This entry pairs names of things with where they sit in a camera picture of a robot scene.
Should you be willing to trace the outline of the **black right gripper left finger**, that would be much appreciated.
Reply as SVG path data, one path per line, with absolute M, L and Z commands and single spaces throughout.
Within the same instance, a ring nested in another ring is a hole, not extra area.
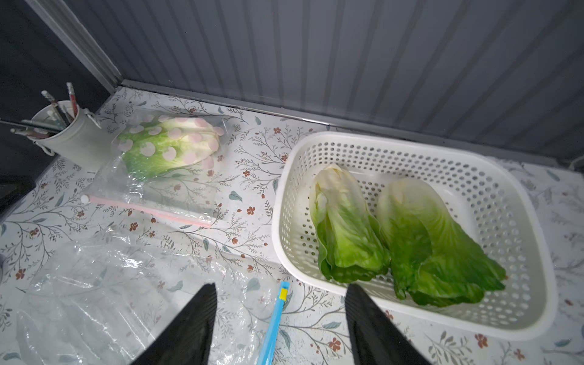
M 216 286 L 205 284 L 134 365 L 207 364 L 216 313 Z

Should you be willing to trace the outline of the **clear zip-top bag pink seal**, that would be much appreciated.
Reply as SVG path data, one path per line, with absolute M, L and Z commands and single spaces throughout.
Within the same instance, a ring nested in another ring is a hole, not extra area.
M 81 201 L 208 228 L 231 134 L 226 116 L 140 109 Z

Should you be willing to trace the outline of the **clear zip-top bag blue seal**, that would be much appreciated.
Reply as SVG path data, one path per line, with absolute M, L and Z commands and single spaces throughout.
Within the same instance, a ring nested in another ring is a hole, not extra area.
M 217 291 L 209 364 L 257 362 L 280 287 L 247 259 L 165 250 L 107 230 L 60 245 L 18 307 L 26 364 L 130 364 L 205 284 Z

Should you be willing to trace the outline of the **chinese cabbage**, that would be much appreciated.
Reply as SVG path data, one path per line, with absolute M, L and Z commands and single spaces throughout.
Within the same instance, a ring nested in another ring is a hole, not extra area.
M 310 217 L 319 243 L 318 266 L 338 283 L 386 275 L 389 248 L 353 175 L 337 164 L 321 170 L 310 188 Z
M 420 306 L 477 304 L 505 289 L 506 270 L 451 216 L 426 182 L 404 178 L 385 186 L 376 217 L 391 254 L 395 296 Z
M 116 139 L 129 175 L 154 179 L 198 163 L 214 163 L 227 130 L 221 120 L 160 116 L 131 126 Z

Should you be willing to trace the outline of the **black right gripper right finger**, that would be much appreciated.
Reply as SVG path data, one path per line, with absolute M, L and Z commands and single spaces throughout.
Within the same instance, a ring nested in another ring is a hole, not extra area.
M 358 284 L 350 284 L 345 314 L 355 364 L 428 364 Z

